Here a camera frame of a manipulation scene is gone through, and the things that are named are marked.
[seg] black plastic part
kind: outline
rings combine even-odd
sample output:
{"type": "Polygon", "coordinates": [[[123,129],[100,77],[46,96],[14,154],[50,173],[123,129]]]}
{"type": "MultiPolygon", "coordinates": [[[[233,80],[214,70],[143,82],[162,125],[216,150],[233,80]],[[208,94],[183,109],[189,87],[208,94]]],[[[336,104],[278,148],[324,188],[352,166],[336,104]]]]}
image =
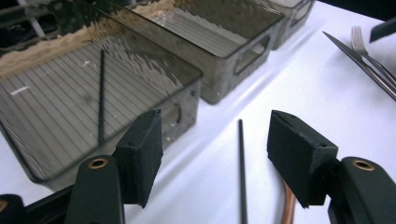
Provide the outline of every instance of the black plastic part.
{"type": "Polygon", "coordinates": [[[119,172],[113,157],[93,157],[79,166],[64,223],[124,223],[119,172]]]}
{"type": "Polygon", "coordinates": [[[294,115],[273,110],[267,151],[302,207],[324,204],[324,176],[337,155],[335,144],[294,115]]]}
{"type": "Polygon", "coordinates": [[[370,33],[370,43],[396,32],[396,17],[375,26],[370,33]]]}
{"type": "Polygon", "coordinates": [[[26,210],[20,196],[15,194],[0,195],[0,223],[28,223],[26,222],[26,210]]]}
{"type": "Polygon", "coordinates": [[[332,224],[356,224],[352,214],[339,207],[333,200],[330,202],[328,213],[332,224]]]}
{"type": "Polygon", "coordinates": [[[73,186],[57,191],[50,196],[26,206],[30,224],[64,223],[73,186]]]}
{"type": "Polygon", "coordinates": [[[347,157],[339,178],[356,223],[396,223],[396,185],[381,166],[347,157]]]}
{"type": "Polygon", "coordinates": [[[124,203],[145,207],[163,157],[161,110],[141,115],[118,142],[113,157],[120,170],[124,203]]]}

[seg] thin black stick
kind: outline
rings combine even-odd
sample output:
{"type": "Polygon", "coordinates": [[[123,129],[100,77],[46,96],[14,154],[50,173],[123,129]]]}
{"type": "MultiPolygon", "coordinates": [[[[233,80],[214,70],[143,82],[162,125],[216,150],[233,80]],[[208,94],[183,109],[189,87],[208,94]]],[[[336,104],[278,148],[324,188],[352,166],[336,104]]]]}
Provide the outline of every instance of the thin black stick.
{"type": "Polygon", "coordinates": [[[244,127],[242,120],[238,120],[239,131],[239,172],[240,172],[240,189],[241,189],[241,223],[248,224],[248,205],[247,205],[247,187],[245,177],[245,147],[244,147],[244,127]]]}
{"type": "Polygon", "coordinates": [[[105,142],[105,51],[100,51],[98,145],[105,142]]]}

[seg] utensil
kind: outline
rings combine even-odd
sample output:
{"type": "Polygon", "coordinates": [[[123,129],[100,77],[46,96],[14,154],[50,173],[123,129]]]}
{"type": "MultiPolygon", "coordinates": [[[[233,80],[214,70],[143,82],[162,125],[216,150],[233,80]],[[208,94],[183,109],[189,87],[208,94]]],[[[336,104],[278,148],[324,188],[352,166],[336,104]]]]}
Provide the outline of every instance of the utensil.
{"type": "Polygon", "coordinates": [[[355,62],[376,84],[378,84],[393,100],[396,100],[396,89],[382,78],[372,67],[367,65],[362,57],[353,49],[349,48],[332,35],[323,32],[329,39],[342,50],[353,62],[355,62]]]}
{"type": "Polygon", "coordinates": [[[367,59],[372,65],[374,65],[382,74],[384,74],[389,82],[396,87],[396,77],[376,59],[369,56],[369,52],[366,50],[366,47],[364,47],[363,36],[359,26],[352,27],[352,48],[358,52],[361,57],[367,59]]]}

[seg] plastic tray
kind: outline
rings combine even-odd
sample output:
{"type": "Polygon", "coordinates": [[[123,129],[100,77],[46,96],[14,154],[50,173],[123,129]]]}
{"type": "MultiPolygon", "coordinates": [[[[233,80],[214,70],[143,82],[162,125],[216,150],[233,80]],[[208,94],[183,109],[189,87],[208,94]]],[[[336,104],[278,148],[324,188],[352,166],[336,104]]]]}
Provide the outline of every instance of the plastic tray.
{"type": "Polygon", "coordinates": [[[40,2],[0,18],[22,34],[1,52],[1,130],[34,182],[71,185],[81,161],[111,154],[151,109],[162,111],[163,147],[195,122],[201,71],[90,5],[40,2]],[[35,22],[44,36],[27,35],[35,22]]]}
{"type": "Polygon", "coordinates": [[[285,43],[298,29],[300,29],[308,19],[315,0],[250,0],[259,6],[268,7],[279,11],[285,15],[276,36],[273,49],[278,49],[285,43]]]}
{"type": "Polygon", "coordinates": [[[218,103],[268,57],[283,15],[247,1],[158,0],[96,6],[203,73],[201,96],[218,103]]]}

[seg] white tabletop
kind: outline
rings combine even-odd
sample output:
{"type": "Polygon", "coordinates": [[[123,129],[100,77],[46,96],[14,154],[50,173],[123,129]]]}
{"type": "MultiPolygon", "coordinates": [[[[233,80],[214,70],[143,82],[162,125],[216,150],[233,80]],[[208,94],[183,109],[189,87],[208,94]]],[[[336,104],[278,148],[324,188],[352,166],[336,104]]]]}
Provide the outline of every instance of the white tabletop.
{"type": "MultiPolygon", "coordinates": [[[[273,109],[291,113],[339,146],[338,159],[362,157],[396,180],[396,102],[338,49],[325,31],[349,45],[351,27],[365,40],[379,24],[316,2],[306,23],[218,105],[200,100],[196,124],[163,155],[148,205],[125,206],[127,223],[240,223],[237,121],[245,128],[249,223],[279,223],[284,190],[266,143],[273,109]]],[[[367,44],[396,74],[396,35],[367,44]]],[[[0,138],[0,194],[25,204],[51,192],[29,181],[0,138]]],[[[327,208],[296,205],[295,223],[330,223],[327,208]]]]}

